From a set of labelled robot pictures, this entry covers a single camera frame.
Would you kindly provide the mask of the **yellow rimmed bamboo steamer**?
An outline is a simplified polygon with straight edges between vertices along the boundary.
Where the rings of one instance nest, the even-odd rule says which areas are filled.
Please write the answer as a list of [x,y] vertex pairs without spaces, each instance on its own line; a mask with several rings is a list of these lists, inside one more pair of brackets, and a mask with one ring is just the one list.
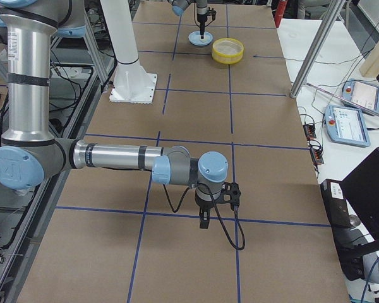
[[242,60],[244,45],[232,38],[221,38],[212,44],[212,58],[221,64],[236,64]]

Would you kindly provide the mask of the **light blue round plate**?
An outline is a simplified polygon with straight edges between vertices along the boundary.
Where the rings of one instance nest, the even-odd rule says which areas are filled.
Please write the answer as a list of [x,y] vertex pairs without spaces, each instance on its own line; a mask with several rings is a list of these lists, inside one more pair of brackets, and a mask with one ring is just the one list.
[[213,39],[214,36],[209,32],[201,35],[199,31],[194,31],[188,35],[189,42],[195,46],[207,46],[212,43]]

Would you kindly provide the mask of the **red cylinder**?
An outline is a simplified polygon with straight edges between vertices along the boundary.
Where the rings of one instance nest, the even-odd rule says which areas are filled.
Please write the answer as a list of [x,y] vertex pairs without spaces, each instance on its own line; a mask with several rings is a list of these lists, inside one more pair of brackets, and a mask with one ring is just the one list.
[[279,0],[279,2],[277,4],[277,9],[276,9],[275,15],[274,15],[274,22],[275,22],[276,28],[280,27],[280,23],[282,21],[284,12],[286,10],[286,6],[287,6],[287,0]]

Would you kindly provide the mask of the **near orange black adapter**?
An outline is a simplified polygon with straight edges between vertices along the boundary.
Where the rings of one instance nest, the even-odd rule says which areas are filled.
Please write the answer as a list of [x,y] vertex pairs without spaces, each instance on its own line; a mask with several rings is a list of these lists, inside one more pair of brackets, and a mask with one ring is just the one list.
[[317,140],[308,140],[308,147],[313,163],[315,165],[324,164],[322,145]]

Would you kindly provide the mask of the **orange black adapter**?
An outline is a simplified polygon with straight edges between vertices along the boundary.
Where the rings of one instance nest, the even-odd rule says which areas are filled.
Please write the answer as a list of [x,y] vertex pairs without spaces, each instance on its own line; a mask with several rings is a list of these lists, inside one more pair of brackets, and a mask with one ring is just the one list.
[[324,164],[322,145],[317,140],[308,140],[308,147],[313,163],[315,165]]
[[304,117],[303,120],[303,129],[307,140],[316,139],[316,126],[315,120],[308,114],[302,114]]

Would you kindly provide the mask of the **black box with label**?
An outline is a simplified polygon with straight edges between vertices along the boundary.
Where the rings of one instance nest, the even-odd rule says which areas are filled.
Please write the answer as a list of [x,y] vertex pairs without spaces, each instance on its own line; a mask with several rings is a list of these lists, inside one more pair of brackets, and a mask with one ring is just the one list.
[[320,185],[327,218],[332,227],[348,229],[351,227],[347,201],[343,195],[340,182],[325,179]]

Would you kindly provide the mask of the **far orange black adapter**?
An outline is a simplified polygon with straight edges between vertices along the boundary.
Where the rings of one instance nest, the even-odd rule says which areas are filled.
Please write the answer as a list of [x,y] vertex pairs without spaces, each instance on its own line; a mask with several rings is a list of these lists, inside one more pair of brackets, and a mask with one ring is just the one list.
[[302,114],[304,117],[303,120],[303,129],[307,140],[316,139],[316,126],[315,120],[308,114]]

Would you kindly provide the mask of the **near teach pendant tablet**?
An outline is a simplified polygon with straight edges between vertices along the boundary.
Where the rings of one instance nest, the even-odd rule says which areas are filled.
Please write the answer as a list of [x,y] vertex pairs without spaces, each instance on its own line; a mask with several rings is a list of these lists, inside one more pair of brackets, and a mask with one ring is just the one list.
[[327,133],[334,143],[360,147],[371,145],[361,109],[328,105],[324,117]]

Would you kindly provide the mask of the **teach pendant tablet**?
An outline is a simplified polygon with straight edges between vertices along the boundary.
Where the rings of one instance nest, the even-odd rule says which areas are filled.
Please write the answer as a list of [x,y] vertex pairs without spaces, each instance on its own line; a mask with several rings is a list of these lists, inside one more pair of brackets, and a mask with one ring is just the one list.
[[361,109],[328,105],[324,117],[327,133],[334,143],[360,147],[371,145]]
[[344,83],[342,97],[365,109],[379,113],[379,86],[377,85],[350,79]]

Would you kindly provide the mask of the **far teach pendant tablet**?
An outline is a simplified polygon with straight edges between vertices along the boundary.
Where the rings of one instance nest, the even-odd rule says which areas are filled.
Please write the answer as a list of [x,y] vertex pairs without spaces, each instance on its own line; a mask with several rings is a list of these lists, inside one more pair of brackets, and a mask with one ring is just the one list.
[[377,85],[350,79],[344,83],[342,97],[365,109],[379,113],[379,86]]

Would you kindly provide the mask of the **aluminium frame post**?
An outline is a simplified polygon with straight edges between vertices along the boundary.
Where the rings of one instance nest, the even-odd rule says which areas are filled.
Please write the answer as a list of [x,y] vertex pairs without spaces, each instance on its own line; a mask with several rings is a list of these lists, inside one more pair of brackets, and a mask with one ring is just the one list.
[[316,61],[316,58],[328,37],[333,24],[335,23],[337,16],[339,15],[342,7],[344,6],[344,0],[333,0],[331,1],[328,10],[324,16],[324,19],[321,21],[320,26],[317,30],[317,33],[311,43],[311,46],[307,52],[307,55],[303,61],[303,64],[296,76],[294,84],[290,91],[291,98],[297,98],[299,92],[302,89],[302,86],[307,80],[307,77]]

